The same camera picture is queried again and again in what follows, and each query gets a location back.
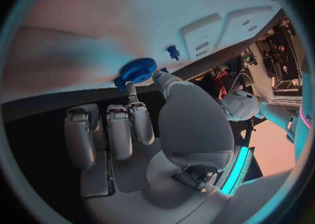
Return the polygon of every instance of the teal light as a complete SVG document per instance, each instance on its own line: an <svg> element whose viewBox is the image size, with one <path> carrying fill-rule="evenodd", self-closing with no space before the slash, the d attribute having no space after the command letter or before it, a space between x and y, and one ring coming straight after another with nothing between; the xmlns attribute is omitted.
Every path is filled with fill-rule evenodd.
<svg viewBox="0 0 315 224"><path fill-rule="evenodd" d="M232 190L234 184L236 183L236 180L238 179L238 177L242 171L242 168L243 168L245 160L246 160L247 153L248 153L247 147L242 147L240 149L237 160L236 160L235 165L233 167L233 170L232 170L229 178L227 179L227 181L225 182L225 184L222 188L223 193L229 194L230 191Z"/></svg>

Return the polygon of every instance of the blue plastic gear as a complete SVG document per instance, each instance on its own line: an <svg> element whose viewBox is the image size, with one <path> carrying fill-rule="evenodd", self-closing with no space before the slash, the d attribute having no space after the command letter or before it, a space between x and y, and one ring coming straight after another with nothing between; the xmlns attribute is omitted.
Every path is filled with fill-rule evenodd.
<svg viewBox="0 0 315 224"><path fill-rule="evenodd" d="M114 80L119 90L126 89L126 82L140 83L152 77L152 73L157 69L155 60L142 58L129 62L120 70L120 77Z"/></svg>

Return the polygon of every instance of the glowing light strip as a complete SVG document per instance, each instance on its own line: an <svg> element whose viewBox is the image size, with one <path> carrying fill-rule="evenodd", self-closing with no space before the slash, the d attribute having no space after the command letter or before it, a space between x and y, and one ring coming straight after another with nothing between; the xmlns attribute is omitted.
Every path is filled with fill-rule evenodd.
<svg viewBox="0 0 315 224"><path fill-rule="evenodd" d="M302 119L303 123L306 125L306 127L311 129L311 124L306 120L306 118L305 118L305 116L303 114L302 106L300 107L300 116L301 116L301 119Z"/></svg>
<svg viewBox="0 0 315 224"><path fill-rule="evenodd" d="M239 174L241 173L242 168L244 166L247 153L248 153L247 147L242 147L240 149L237 160L236 160L235 165L233 167L233 170L232 170L230 176L228 177L227 181L225 182L225 184L222 188L222 192L224 194L229 194L229 192L232 190L234 184L236 183L236 180L238 179Z"/></svg>

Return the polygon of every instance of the pink light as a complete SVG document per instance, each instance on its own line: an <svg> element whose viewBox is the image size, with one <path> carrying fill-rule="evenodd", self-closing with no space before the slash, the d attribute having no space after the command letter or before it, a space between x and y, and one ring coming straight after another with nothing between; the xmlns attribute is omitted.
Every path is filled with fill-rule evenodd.
<svg viewBox="0 0 315 224"><path fill-rule="evenodd" d="M303 123L307 126L307 128L311 129L311 124L304 117L302 106L300 107L300 116L301 116Z"/></svg>

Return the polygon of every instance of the blue gear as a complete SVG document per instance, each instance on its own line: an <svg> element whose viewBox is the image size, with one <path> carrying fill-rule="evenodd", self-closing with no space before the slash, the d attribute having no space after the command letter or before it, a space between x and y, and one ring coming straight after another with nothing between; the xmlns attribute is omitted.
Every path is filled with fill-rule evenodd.
<svg viewBox="0 0 315 224"><path fill-rule="evenodd" d="M152 73L157 69L155 60L142 58L129 62L120 70L120 77L114 80L119 90L126 89L126 82L140 83L152 77Z"/></svg>

